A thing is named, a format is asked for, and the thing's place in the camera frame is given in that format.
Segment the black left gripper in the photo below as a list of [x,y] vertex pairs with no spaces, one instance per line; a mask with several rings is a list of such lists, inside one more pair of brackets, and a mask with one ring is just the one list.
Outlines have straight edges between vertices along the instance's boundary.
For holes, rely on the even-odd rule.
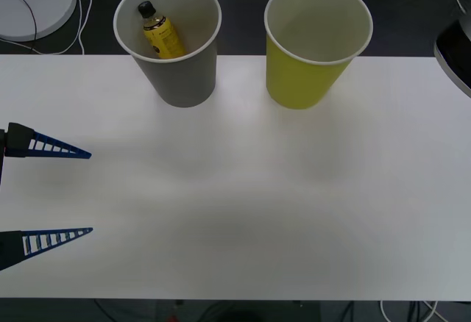
[[[0,182],[5,145],[7,157],[90,159],[92,156],[90,152],[36,132],[22,124],[9,123],[7,132],[0,129]],[[1,270],[61,247],[92,231],[92,227],[82,227],[1,232]]]

